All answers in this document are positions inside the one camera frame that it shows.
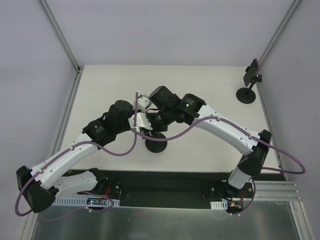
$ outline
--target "white wall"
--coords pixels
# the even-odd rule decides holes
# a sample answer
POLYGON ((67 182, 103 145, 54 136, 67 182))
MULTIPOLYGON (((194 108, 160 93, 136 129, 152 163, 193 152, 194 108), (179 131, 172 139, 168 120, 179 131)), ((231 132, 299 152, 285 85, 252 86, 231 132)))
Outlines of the white wall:
POLYGON ((0 238, 13 240, 16 170, 48 156, 75 72, 36 0, 0 1, 0 33, 0 238))
MULTIPOLYGON (((276 143, 300 158, 305 175, 290 175, 320 239, 320 1, 305 0, 262 66, 262 91, 276 143)), ((289 169, 299 169, 282 160, 289 169)))
POLYGON ((293 0, 47 1, 81 66, 247 66, 293 0))

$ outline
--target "metal frame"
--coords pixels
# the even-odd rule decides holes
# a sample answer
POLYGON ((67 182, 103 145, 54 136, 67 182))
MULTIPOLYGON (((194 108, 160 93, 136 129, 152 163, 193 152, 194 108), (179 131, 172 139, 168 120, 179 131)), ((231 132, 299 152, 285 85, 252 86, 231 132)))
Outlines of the metal frame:
MULTIPOLYGON (((272 51, 274 48, 275 44, 277 43, 278 39, 280 38, 281 34, 283 33, 284 29, 288 25, 290 19, 292 18, 293 14, 296 12, 298 9, 299 5, 301 4, 303 0, 294 0, 292 4, 290 5, 288 11, 286 12, 285 16, 281 20, 278 28, 276 29, 275 33, 273 34, 271 40, 269 41, 267 47, 265 48, 262 56, 259 59, 260 65, 264 63, 266 58, 268 57, 269 53, 272 51)), ((76 78, 73 82, 72 89, 70 91, 69 97, 68 97, 68 102, 66 107, 64 108, 64 113, 63 113, 63 118, 61 120, 61 123, 59 125, 58 129, 58 134, 56 136, 56 139, 54 141, 54 145, 52 147, 52 150, 50 154, 56 153, 63 142, 63 138, 66 132, 66 128, 68 125, 68 121, 70 118, 72 106, 74 104, 74 100, 76 97, 77 89, 80 84, 81 80, 81 75, 82 75, 82 70, 80 66, 78 65, 58 23, 57 20, 55 19, 48 3, 46 0, 38 0, 41 8, 43 9, 50 25, 52 26, 52 29, 59 40, 61 47, 65 51, 68 59, 70 60, 73 68, 75 69, 77 75, 76 78)), ((268 117, 268 111, 267 107, 264 101, 263 93, 261 91, 261 86, 260 84, 257 84, 257 90, 258 94, 261 99, 261 105, 262 109, 265 115, 265 119, 267 122, 267 126, 269 130, 272 132, 270 120, 268 117)), ((276 145, 275 139, 272 137, 272 142, 274 145, 276 145)), ((277 154, 277 160, 279 163, 279 166, 281 166, 281 161, 280 161, 280 156, 279 153, 277 154)), ((77 198, 84 198, 81 196, 75 196, 71 197, 73 199, 77 198)), ((55 201, 53 205, 59 205, 59 204, 66 204, 68 203, 68 206, 70 204, 75 204, 75 201, 67 201, 67 198, 62 198, 62 200, 55 201)), ((256 181, 256 197, 255 201, 286 201, 290 202, 293 218, 296 224, 296 228, 299 234, 299 237, 303 240, 313 240, 315 237, 312 234, 310 224, 306 218, 305 214, 305 209, 304 205, 301 202, 301 194, 298 190, 297 184, 294 182, 290 181, 256 181)), ((23 217, 22 224, 20 226, 19 232, 18 232, 18 239, 22 240, 29 240, 32 236, 32 232, 34 230, 36 220, 37 220, 38 214, 31 213, 25 217, 23 217)))

